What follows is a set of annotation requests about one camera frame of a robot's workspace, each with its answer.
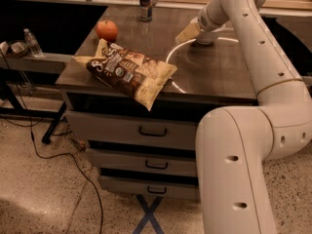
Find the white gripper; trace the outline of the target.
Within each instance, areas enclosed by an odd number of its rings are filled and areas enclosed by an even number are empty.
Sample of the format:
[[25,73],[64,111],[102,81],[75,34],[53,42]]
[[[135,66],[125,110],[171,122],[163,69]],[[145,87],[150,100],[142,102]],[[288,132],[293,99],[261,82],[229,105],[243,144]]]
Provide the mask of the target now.
[[211,0],[198,14],[198,18],[193,19],[175,38],[177,44],[184,43],[196,38],[201,29],[207,32],[214,31],[222,27],[229,21],[228,15],[223,11],[219,0]]

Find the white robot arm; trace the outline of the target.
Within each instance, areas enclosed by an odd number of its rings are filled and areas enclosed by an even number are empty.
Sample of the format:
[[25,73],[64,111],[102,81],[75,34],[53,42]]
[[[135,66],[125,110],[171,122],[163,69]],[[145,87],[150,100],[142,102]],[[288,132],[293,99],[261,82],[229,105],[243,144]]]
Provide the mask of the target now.
[[195,141],[205,234],[277,234],[262,162],[294,154],[312,139],[312,98],[259,14],[265,0],[212,0],[176,38],[231,22],[258,104],[219,107]]

